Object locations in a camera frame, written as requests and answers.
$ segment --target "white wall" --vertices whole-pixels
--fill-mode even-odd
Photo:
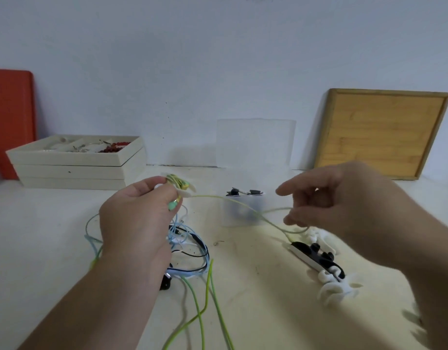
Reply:
[[[213,166],[216,119],[295,119],[307,168],[329,88],[448,92],[448,0],[0,0],[0,68],[34,73],[41,135]],[[448,183],[448,112],[424,174]]]

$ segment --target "table surface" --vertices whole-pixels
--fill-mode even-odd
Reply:
[[[163,171],[188,178],[202,194],[216,193],[216,176],[222,172],[148,166],[138,180]],[[275,188],[287,176],[266,179]],[[398,184],[448,225],[448,188],[426,178]],[[112,194],[0,182],[0,349],[16,348],[87,272],[93,251],[83,238],[85,224]],[[278,230],[268,225],[221,227],[219,199],[193,198],[185,204],[187,224],[202,236],[215,260],[216,293],[236,349],[425,349],[425,333],[411,316],[413,295],[400,272],[369,263],[335,239],[337,263],[347,273],[358,273],[364,287],[356,298],[324,307],[316,300],[321,287],[316,273],[285,249],[287,240]],[[97,219],[89,230],[99,235]],[[190,282],[203,306],[204,280]],[[190,291],[173,280],[169,290],[159,293],[138,349],[161,349],[195,312]],[[203,321],[207,347],[226,349],[213,303]],[[200,348],[198,322],[170,346]]]

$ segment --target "orange board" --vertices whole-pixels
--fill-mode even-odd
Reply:
[[[18,179],[5,151],[36,139],[33,74],[0,70],[0,174]]]
[[[417,179],[448,93],[332,88],[315,167],[360,160],[395,179]]]

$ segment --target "left hand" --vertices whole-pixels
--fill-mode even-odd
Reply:
[[[157,184],[163,185],[154,189]],[[134,258],[148,264],[159,259],[165,270],[172,255],[166,240],[168,227],[182,199],[172,211],[167,205],[177,196],[177,189],[161,176],[133,183],[113,194],[99,210],[103,257]]]

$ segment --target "wooden frame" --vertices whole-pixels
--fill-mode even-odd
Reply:
[[[425,166],[426,159],[430,153],[436,134],[438,133],[439,126],[443,120],[444,113],[448,107],[448,93],[446,92],[421,92],[421,91],[398,91],[398,90],[384,90],[384,89],[349,89],[349,88],[331,88],[328,92],[326,105],[323,113],[323,120],[321,124],[321,135],[316,152],[316,159],[314,166],[319,167],[321,153],[326,145],[326,141],[329,135],[329,129],[331,128],[332,117],[334,114],[335,102],[338,94],[368,94],[368,95],[389,95],[389,96],[420,96],[420,97],[441,97],[443,98],[443,104],[439,110],[438,117],[431,130],[430,138],[425,146],[423,156],[420,160],[419,166],[414,176],[397,177],[390,176],[391,179],[400,180],[416,180],[420,177],[423,167]]]

